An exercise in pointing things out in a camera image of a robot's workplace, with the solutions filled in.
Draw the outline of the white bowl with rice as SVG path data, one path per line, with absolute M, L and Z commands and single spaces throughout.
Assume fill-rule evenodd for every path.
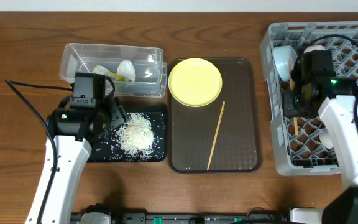
M 325 48 L 322 45 L 312 45 L 312 46 L 307 47 L 304 50 L 304 53 L 311 52 L 314 50 L 325 50 Z

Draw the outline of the light blue bowl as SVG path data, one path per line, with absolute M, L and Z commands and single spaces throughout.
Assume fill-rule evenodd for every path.
M 293 70 L 297 53 L 291 45 L 275 47 L 273 59 L 279 77 L 287 82 L 290 80 L 290 72 Z

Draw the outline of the green yellow snack wrapper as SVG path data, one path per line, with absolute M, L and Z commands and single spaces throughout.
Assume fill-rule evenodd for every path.
M 104 75 L 104 76 L 107 76 L 107 77 L 111 77 L 111 79 L 113 81 L 124 81 L 125 80 L 124 76 L 115 74 L 115 73 L 111 72 L 110 70 L 108 70 L 107 68 L 105 68 L 102 65 L 95 66 L 93 71 L 92 71 L 92 73 L 99 74 L 99 75 Z

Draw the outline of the white tissue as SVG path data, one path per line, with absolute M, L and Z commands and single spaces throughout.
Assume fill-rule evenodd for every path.
M 136 78 L 135 68 L 129 60 L 123 60 L 119 64 L 117 74 L 126 82 L 134 82 Z

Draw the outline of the white green cup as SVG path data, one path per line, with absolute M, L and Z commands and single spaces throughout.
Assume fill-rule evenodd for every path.
M 327 128 L 323 128 L 319 134 L 319 140 L 321 142 L 321 144 L 327 148 L 327 149 L 333 149 L 333 142 L 331 140 L 331 137 L 328 133 Z

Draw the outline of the yellow plate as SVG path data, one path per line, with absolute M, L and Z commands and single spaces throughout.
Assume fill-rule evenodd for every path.
M 223 78 L 218 68 L 202 58 L 178 62 L 168 76 L 171 95 L 179 103 L 201 107 L 212 103 L 220 94 Z

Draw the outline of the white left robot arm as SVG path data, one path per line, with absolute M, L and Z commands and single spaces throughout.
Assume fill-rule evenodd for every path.
M 73 94 L 42 121 L 45 162 L 27 223 L 69 223 L 92 142 L 128 120 L 119 98 Z

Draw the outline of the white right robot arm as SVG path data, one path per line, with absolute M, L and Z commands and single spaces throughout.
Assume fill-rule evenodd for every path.
M 358 223 L 358 86 L 354 79 L 294 76 L 283 94 L 288 117 L 318 115 L 331 139 L 341 172 L 343 193 L 326 208 L 294 208 L 293 223 Z

